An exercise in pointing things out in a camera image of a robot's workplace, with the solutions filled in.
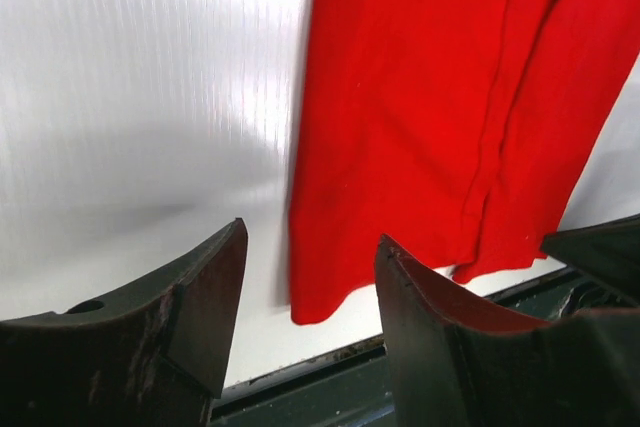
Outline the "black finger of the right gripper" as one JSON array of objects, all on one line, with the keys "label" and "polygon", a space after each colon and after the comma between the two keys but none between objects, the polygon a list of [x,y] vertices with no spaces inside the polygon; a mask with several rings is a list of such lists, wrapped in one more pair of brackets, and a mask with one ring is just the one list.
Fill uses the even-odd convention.
[{"label": "black finger of the right gripper", "polygon": [[540,251],[639,306],[639,215],[547,234]]}]

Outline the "red t shirt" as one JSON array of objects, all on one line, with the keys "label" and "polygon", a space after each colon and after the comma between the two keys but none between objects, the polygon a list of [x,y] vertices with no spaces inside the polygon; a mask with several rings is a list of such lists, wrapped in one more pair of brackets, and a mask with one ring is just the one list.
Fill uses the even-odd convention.
[{"label": "red t shirt", "polygon": [[639,0],[313,0],[290,301],[328,319],[379,238],[456,282],[541,257],[639,53]]}]

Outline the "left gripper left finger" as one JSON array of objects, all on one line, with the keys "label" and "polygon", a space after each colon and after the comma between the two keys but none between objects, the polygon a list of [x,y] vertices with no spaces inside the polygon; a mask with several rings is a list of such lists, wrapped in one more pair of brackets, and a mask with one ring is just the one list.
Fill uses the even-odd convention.
[{"label": "left gripper left finger", "polygon": [[204,426],[221,396],[248,248],[235,219],[64,313],[1,325],[5,426]]}]

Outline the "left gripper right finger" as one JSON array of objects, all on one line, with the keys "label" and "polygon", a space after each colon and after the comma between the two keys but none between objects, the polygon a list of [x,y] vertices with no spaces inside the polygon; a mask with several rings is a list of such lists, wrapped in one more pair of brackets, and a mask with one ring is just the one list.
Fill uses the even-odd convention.
[{"label": "left gripper right finger", "polygon": [[500,306],[382,236],[375,284],[402,426],[635,426],[639,313],[549,322]]}]

